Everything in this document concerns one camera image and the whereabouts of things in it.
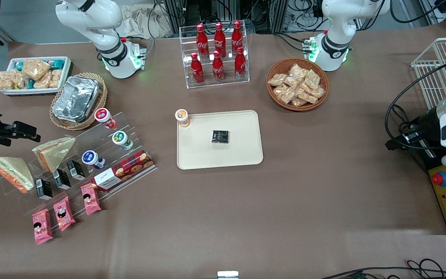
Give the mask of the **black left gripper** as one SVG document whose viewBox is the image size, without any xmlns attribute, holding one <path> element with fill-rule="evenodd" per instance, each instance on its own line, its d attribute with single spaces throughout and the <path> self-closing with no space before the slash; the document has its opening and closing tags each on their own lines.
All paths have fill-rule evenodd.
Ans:
<svg viewBox="0 0 446 279">
<path fill-rule="evenodd" d="M 417 129 L 412 129 L 401 134 L 404 143 L 415 143 L 423 139 L 440 142 L 441 128 L 436 108 L 432 108 L 426 113 L 420 115 L 416 119 L 416 122 Z M 386 141 L 385 147 L 389 151 L 406 150 L 403 142 L 397 138 Z"/>
</svg>

